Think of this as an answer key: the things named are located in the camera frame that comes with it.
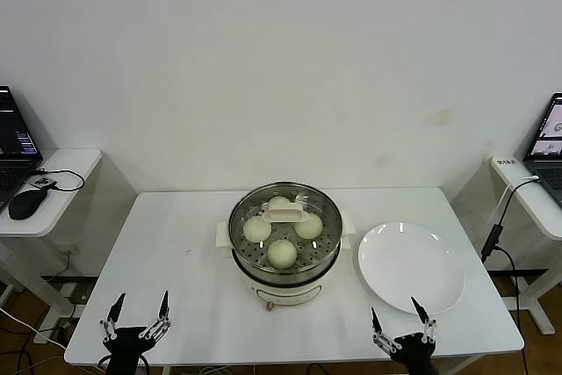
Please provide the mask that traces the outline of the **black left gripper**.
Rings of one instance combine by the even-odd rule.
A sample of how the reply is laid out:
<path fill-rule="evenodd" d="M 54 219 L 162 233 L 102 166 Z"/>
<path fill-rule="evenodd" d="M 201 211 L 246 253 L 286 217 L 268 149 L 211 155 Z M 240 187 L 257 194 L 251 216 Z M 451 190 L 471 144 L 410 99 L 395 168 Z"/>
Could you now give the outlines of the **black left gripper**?
<path fill-rule="evenodd" d="M 169 318 L 169 292 L 166 291 L 155 322 L 146 327 L 116 328 L 126 294 L 122 292 L 110 307 L 109 313 L 99 324 L 103 331 L 103 345 L 109 354 L 102 358 L 107 363 L 106 374 L 135 374 L 139 363 L 144 364 L 146 374 L 150 364 L 144 353 L 153 349 L 171 327 Z"/>

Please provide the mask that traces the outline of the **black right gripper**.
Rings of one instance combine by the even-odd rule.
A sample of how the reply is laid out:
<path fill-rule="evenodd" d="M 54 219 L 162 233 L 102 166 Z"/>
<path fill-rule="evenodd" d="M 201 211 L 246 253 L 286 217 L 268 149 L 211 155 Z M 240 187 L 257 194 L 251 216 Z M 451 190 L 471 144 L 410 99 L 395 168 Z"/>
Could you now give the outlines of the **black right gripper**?
<path fill-rule="evenodd" d="M 429 317 L 425 308 L 414 297 L 411 297 L 411 300 L 423 324 L 423 332 L 392 339 L 384 333 L 376 311 L 372 307 L 373 343 L 384 352 L 391 352 L 391 359 L 403 364 L 408 374 L 437 375 L 438 371 L 431 362 L 431 357 L 436 349 L 436 320 Z"/>

